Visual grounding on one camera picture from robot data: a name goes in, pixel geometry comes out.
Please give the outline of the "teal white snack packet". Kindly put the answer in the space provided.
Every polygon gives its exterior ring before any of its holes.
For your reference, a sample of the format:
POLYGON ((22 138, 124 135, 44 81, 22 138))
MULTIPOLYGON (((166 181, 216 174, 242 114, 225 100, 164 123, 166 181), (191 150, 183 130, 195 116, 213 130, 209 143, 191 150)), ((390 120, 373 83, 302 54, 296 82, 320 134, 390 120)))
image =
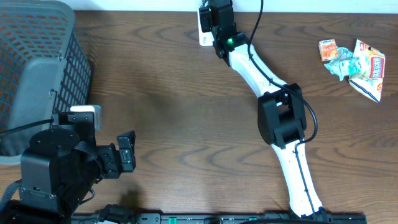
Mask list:
POLYGON ((345 77, 357 72, 353 53, 345 47, 337 47, 337 58, 324 64, 332 75, 336 75, 342 82, 345 77))

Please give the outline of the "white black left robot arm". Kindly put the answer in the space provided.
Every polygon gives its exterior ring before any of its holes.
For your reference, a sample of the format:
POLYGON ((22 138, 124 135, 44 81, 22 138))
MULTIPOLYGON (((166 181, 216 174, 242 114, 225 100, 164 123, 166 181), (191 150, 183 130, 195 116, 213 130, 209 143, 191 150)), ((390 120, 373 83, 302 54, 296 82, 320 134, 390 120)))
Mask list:
POLYGON ((1 199, 1 223, 71 223, 93 185, 136 168, 136 134, 99 146, 93 112, 53 114, 21 156, 21 179, 1 199))

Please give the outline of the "small teal candy box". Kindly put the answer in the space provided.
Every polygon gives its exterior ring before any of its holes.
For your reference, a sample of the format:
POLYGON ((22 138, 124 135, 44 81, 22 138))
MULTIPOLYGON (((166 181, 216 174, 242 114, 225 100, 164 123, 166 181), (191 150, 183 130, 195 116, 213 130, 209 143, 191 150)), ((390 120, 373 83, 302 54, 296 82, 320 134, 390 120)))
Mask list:
POLYGON ((359 57, 354 57, 348 60, 342 60, 339 63, 340 75, 352 76, 358 73, 364 73, 369 70, 369 65, 366 61, 360 59, 359 57))

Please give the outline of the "small orange candy box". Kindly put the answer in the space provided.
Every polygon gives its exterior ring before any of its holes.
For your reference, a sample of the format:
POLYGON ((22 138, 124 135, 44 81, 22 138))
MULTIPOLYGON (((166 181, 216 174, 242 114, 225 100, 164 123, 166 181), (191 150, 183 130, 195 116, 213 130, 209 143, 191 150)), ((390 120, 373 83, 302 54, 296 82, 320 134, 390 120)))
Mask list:
POLYGON ((322 62, 334 60, 338 56, 335 39, 321 40, 318 43, 320 58, 322 62))

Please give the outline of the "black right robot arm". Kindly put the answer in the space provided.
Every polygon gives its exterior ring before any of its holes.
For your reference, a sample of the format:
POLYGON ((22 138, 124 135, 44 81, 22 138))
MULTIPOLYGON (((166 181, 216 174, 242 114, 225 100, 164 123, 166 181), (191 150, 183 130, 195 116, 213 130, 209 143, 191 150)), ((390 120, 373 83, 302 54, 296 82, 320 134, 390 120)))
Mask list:
POLYGON ((287 84, 261 60, 253 36, 238 31, 232 0, 204 0, 197 10, 200 45, 213 46, 217 56, 236 71, 257 96, 257 127, 277 155, 289 191, 292 213, 317 220, 323 205, 313 186, 305 155, 306 112, 316 116, 301 88, 287 84))

